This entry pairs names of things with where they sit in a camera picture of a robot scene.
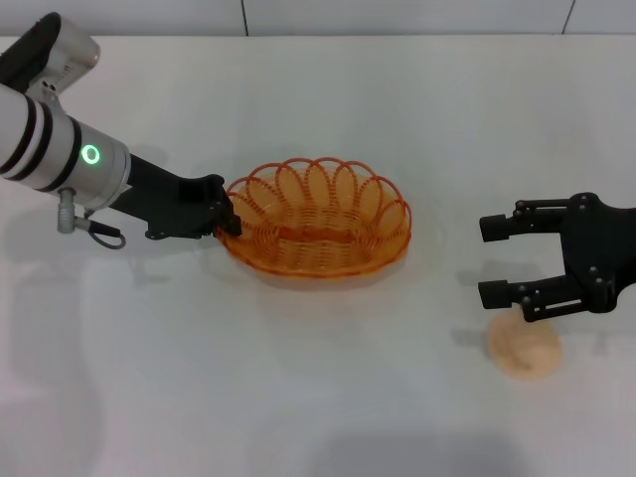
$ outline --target black stripe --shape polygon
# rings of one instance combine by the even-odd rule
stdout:
[[[40,103],[42,106],[42,110],[44,111],[44,128],[42,130],[42,138],[40,139],[40,144],[38,144],[38,148],[36,152],[34,152],[33,157],[29,161],[29,163],[22,169],[18,174],[13,177],[7,177],[9,181],[22,181],[26,177],[29,176],[42,162],[42,158],[44,157],[47,149],[49,148],[49,143],[51,142],[51,134],[53,133],[53,115],[51,114],[51,110],[48,106],[43,103]]]
[[[38,113],[36,111],[36,103],[33,102],[28,96],[24,96],[27,99],[27,126],[24,128],[24,132],[22,133],[22,139],[18,143],[18,147],[13,151],[11,157],[7,162],[5,162],[4,166],[0,167],[0,174],[4,174],[5,172],[9,172],[13,166],[15,166],[22,156],[24,155],[24,151],[27,150],[27,147],[31,143],[31,138],[33,137],[33,131],[36,129],[36,119],[38,118]]]
[[[62,172],[56,180],[53,181],[49,186],[43,187],[42,189],[36,189],[38,192],[51,192],[58,189],[65,181],[69,178],[72,171],[74,170],[78,158],[80,157],[80,149],[81,149],[81,128],[80,124],[73,118],[69,116],[71,123],[73,124],[73,147],[71,148],[71,155],[69,156],[69,160],[67,161],[66,166],[62,169]]]

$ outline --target green indicator light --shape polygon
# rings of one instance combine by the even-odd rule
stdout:
[[[86,164],[92,166],[99,162],[99,150],[95,146],[88,144],[81,149],[81,158]]]

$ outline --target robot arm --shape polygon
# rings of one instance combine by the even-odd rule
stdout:
[[[556,201],[519,201],[510,218],[484,217],[484,241],[520,234],[559,234],[565,275],[521,283],[479,283],[484,308],[519,303],[528,322],[616,308],[619,293],[636,282],[636,209],[615,209],[594,194]]]
[[[99,46],[58,14],[47,15],[0,57],[0,176],[60,197],[62,233],[121,237],[87,219],[110,207],[145,221],[149,239],[199,239],[216,229],[240,235],[222,177],[177,177],[66,115],[58,94],[98,57]],[[75,204],[87,211],[83,219]]]

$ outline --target white tabletop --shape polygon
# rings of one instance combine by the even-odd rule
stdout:
[[[103,38],[67,111],[181,175],[337,156],[413,209],[382,280],[263,280],[214,239],[56,232],[0,184],[2,477],[630,475],[636,294],[554,320],[561,369],[485,357],[482,279],[562,273],[557,237],[482,243],[518,199],[636,206],[636,38]],[[11,40],[0,41],[0,49]]]

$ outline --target orange basket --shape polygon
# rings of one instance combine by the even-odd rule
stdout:
[[[360,162],[335,158],[265,164],[228,188],[242,236],[218,231],[238,260],[275,275],[368,275],[400,259],[410,206]]]

